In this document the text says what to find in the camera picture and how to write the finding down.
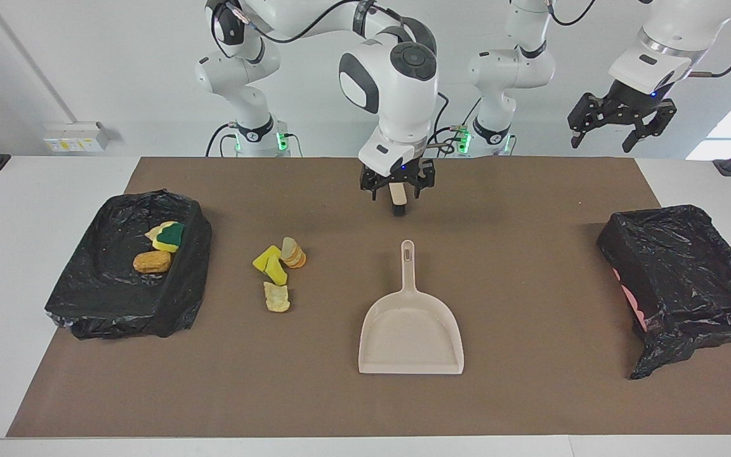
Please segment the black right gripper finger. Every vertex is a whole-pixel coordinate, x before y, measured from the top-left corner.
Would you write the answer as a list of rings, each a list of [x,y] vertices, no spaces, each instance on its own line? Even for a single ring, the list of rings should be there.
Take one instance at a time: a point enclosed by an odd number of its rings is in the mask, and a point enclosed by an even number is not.
[[[412,177],[415,199],[419,199],[422,190],[435,185],[435,174],[435,167],[420,167],[418,169],[417,174]]]
[[[360,174],[360,190],[371,193],[371,199],[377,199],[377,191],[383,187],[383,176],[374,171],[363,171]]]

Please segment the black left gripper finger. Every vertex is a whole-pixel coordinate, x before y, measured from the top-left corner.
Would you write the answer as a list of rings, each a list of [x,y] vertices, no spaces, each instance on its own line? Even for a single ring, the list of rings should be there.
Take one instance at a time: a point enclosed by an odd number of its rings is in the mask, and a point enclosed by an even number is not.
[[[600,98],[594,95],[581,95],[567,116],[569,127],[572,130],[570,144],[573,149],[580,146],[586,133],[609,123],[611,114],[609,105],[610,100],[607,96]]]
[[[633,108],[624,108],[624,121],[626,121],[626,124],[633,125],[633,131],[622,142],[624,153],[630,153],[638,142],[643,141],[648,136],[661,136],[677,111],[678,109],[676,109],[676,105],[672,100],[659,102],[655,110],[649,113],[641,113]]]

